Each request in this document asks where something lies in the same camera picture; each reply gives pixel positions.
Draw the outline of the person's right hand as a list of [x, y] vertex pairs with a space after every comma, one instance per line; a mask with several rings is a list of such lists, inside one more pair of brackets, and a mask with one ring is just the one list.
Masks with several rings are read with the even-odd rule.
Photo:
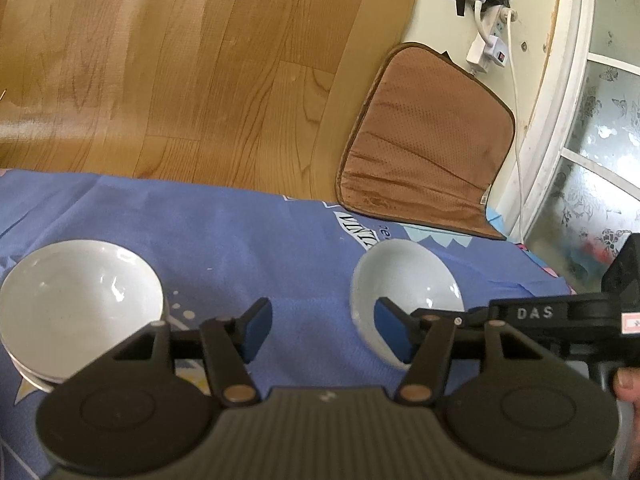
[[621, 367], [614, 377], [616, 398], [634, 405], [640, 400], [640, 370], [633, 367]]

